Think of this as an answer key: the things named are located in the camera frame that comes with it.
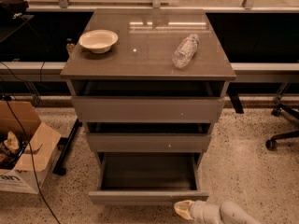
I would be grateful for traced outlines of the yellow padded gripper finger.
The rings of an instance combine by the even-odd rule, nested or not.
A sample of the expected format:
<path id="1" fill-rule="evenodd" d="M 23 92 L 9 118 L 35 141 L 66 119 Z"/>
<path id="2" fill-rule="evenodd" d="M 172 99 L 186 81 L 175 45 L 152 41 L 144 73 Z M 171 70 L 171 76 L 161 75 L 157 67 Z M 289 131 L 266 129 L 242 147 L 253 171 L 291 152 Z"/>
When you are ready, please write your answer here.
<path id="1" fill-rule="evenodd" d="M 183 217 L 186 220 L 191 220 L 192 216 L 190 214 L 190 207 L 192 206 L 193 201 L 192 200 L 185 200 L 185 201 L 180 201 L 180 202 L 176 202 L 174 204 L 174 209 L 175 212 Z"/>

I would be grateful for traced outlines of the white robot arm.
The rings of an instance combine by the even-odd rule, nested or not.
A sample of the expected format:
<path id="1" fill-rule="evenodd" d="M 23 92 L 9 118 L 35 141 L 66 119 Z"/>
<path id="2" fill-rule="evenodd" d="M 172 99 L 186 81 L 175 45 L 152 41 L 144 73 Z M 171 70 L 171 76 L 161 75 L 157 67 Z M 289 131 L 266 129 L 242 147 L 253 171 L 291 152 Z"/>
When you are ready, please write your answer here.
<path id="1" fill-rule="evenodd" d="M 175 203 L 174 209 L 179 216 L 196 224 L 262 224 L 238 204 L 229 201 L 216 205 L 185 200 Z"/>

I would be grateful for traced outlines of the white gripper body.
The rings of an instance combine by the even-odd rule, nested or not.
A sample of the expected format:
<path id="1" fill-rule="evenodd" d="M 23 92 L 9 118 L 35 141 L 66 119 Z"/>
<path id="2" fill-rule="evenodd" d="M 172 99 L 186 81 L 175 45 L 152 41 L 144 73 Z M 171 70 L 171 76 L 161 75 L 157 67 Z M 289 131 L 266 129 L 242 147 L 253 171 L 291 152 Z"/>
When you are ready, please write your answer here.
<path id="1" fill-rule="evenodd" d="M 197 224 L 223 224 L 220 208 L 216 204 L 195 201 L 191 204 L 189 211 Z"/>

